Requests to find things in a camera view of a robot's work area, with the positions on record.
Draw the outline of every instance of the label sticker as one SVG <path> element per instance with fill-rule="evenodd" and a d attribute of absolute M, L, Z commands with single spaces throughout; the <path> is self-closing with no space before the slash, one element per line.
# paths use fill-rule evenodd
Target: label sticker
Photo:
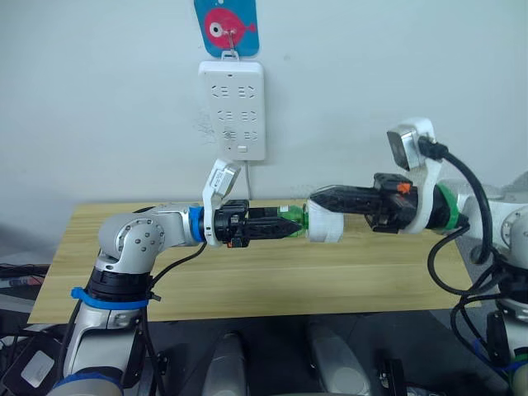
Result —
<path fill-rule="evenodd" d="M 54 360 L 43 351 L 37 351 L 27 363 L 20 376 L 33 388 L 38 388 L 53 367 Z"/>

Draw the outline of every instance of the red fish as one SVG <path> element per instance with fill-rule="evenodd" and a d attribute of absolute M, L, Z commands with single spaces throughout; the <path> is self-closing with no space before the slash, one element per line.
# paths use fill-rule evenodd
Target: red fish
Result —
<path fill-rule="evenodd" d="M 229 35 L 233 45 L 237 45 L 246 31 L 257 31 L 255 24 L 245 26 L 237 14 L 226 8 L 213 8 L 205 16 L 205 33 L 213 45 L 228 50 Z"/>

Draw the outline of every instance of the green bottle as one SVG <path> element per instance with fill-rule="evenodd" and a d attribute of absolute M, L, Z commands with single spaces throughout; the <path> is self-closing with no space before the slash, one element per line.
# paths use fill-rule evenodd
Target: green bottle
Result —
<path fill-rule="evenodd" d="M 277 208 L 277 215 L 283 219 L 295 221 L 302 228 L 288 236 L 288 238 L 297 238 L 306 233 L 308 229 L 308 213 L 297 205 L 284 205 Z"/>

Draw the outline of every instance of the green ring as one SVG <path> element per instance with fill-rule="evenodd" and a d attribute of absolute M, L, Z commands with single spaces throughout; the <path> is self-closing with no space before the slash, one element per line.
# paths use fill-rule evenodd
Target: green ring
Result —
<path fill-rule="evenodd" d="M 449 206 L 449 220 L 447 220 L 447 224 L 444 227 L 444 230 L 453 229 L 456 227 L 456 223 L 459 221 L 459 208 L 456 205 L 456 197 L 453 195 L 451 190 L 444 186 L 443 184 L 437 184 L 438 188 L 440 189 L 442 195 L 445 198 L 445 202 L 447 202 L 447 205 Z"/>

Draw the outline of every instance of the gray floor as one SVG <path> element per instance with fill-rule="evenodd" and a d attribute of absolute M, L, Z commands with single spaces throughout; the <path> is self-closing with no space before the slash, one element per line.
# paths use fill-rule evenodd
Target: gray floor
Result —
<path fill-rule="evenodd" d="M 458 246 L 469 274 L 476 279 L 486 266 L 467 264 L 474 242 L 466 239 Z M 481 332 L 485 333 L 485 318 L 493 309 L 493 303 L 469 309 L 469 316 Z M 449 312 L 442 309 L 152 323 L 151 333 L 157 349 L 170 351 L 169 389 L 174 395 L 200 394 L 215 343 L 229 331 L 239 332 L 245 342 L 252 396 L 320 391 L 317 376 L 309 366 L 304 335 L 306 323 L 314 320 L 327 324 L 346 340 L 369 374 L 374 396 L 385 394 L 377 380 L 380 356 L 401 359 L 408 381 L 449 390 L 449 395 L 505 394 L 504 383 L 453 336 Z M 473 339 L 462 324 L 460 327 L 463 335 Z M 462 379 L 468 379 L 467 388 L 461 384 Z"/>

